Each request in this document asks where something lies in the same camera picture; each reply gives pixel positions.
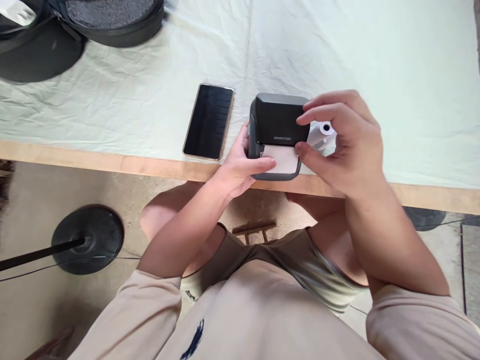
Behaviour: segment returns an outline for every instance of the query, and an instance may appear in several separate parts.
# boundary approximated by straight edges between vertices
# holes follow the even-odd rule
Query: gold phone frame
[[[226,117],[226,124],[225,124],[225,131],[223,133],[223,139],[221,140],[221,147],[220,147],[220,156],[219,158],[211,158],[211,157],[205,157],[205,156],[198,156],[198,155],[192,155],[192,154],[187,154],[185,153],[185,144],[187,143],[187,138],[189,136],[190,132],[190,125],[192,124],[192,119],[194,118],[194,111],[195,111],[195,106],[197,105],[197,100],[199,98],[199,93],[200,93],[200,87],[202,85],[206,86],[211,86],[215,88],[222,88],[222,89],[227,89],[231,90],[231,101],[230,101],[230,109],[228,110],[228,115]],[[191,115],[190,115],[190,122],[188,123],[188,130],[186,131],[185,135],[185,140],[183,141],[183,147],[181,148],[181,153],[185,156],[189,156],[192,158],[198,158],[198,159],[204,159],[204,160],[212,160],[212,161],[219,161],[222,158],[222,155],[224,153],[224,147],[225,147],[225,140],[227,138],[227,132],[229,131],[229,125],[230,125],[230,116],[232,115],[232,109],[234,106],[234,98],[235,98],[235,90],[230,88],[230,87],[225,87],[225,86],[218,86],[218,85],[213,85],[213,84],[207,84],[202,82],[200,85],[198,85],[198,90],[196,91],[196,97],[195,97],[195,102],[193,103],[193,109],[191,110]]]

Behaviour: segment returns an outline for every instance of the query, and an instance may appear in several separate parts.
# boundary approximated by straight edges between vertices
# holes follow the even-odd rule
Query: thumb
[[[272,170],[275,166],[277,166],[277,162],[273,157],[260,157],[257,159],[245,159],[242,170],[245,172],[246,176],[250,176],[267,172],[268,170]]]
[[[325,156],[321,155],[306,142],[297,142],[295,150],[298,152],[300,161],[318,176],[326,173],[332,167],[332,164]]]

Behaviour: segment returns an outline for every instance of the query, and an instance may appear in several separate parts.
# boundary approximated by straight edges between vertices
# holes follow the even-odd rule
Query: hand
[[[255,179],[251,175],[267,172],[277,165],[272,157],[247,158],[248,127],[248,122],[241,127],[224,163],[210,180],[218,183],[219,188],[226,192],[229,200],[240,196],[252,186]]]
[[[327,157],[306,142],[297,143],[302,163],[350,198],[368,196],[386,182],[380,125],[357,91],[322,94],[307,102],[303,110],[297,124],[330,121],[338,135],[335,152]]]

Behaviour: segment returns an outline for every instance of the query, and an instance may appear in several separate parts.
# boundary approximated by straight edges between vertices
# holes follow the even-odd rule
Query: forearm
[[[347,198],[345,209],[358,261],[370,279],[424,294],[449,294],[439,264],[386,180],[361,199]]]
[[[161,278],[183,274],[217,224],[230,200],[215,178],[155,235],[138,269]]]

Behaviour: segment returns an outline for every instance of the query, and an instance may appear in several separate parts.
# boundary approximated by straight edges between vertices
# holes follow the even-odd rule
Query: beige sweatshirt
[[[180,308],[179,277],[136,270],[70,359],[480,359],[480,335],[451,297],[386,286],[366,342],[261,260],[212,286],[177,322]]]

